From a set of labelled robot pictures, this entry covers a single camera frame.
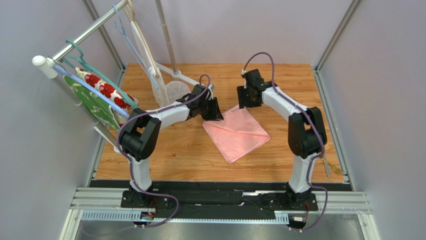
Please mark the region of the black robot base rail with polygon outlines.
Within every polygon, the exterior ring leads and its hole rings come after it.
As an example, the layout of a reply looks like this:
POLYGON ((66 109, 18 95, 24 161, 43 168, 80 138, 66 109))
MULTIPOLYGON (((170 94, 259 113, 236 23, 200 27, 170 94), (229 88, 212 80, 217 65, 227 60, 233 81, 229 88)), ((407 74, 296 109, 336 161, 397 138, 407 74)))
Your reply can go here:
POLYGON ((305 213, 319 209, 308 190, 290 192, 286 182, 154 181, 145 193, 129 187, 122 208, 149 209, 157 218, 272 220, 276 211, 305 213))

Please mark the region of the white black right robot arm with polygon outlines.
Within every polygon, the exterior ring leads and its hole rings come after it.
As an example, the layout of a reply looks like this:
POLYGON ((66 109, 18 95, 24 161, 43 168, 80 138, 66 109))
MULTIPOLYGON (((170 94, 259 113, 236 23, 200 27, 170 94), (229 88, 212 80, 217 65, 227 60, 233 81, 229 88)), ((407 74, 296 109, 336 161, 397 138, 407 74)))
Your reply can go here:
POLYGON ((287 141, 294 160, 283 201, 288 208, 303 207, 312 195, 315 161, 324 154, 327 143, 322 112, 318 107, 309 108, 298 103, 273 81, 265 81, 258 69, 242 70, 241 76, 245 84, 237 87, 239 107, 267 105, 288 123, 287 141))

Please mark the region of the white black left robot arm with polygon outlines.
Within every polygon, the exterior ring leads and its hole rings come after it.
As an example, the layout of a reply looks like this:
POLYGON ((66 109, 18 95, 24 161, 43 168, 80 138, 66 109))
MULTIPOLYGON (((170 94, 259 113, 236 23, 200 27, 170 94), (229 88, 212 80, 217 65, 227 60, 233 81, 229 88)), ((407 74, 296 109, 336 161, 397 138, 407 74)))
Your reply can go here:
POLYGON ((170 105, 144 111, 136 108, 121 126, 116 138, 118 151, 128 159, 131 189, 148 194, 152 185, 150 156, 153 154, 160 131, 175 123, 201 116, 204 121, 222 121, 218 99, 207 86, 196 84, 170 105))

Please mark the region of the pink cloth napkin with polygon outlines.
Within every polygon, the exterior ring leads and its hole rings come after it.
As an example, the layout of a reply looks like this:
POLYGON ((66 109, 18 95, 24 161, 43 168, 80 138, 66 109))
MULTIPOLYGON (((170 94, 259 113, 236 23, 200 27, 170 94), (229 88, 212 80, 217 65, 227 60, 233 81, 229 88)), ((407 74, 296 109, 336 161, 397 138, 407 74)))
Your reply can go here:
POLYGON ((246 108, 230 108, 219 121, 205 121, 202 126, 225 161, 234 163, 271 139, 246 108))

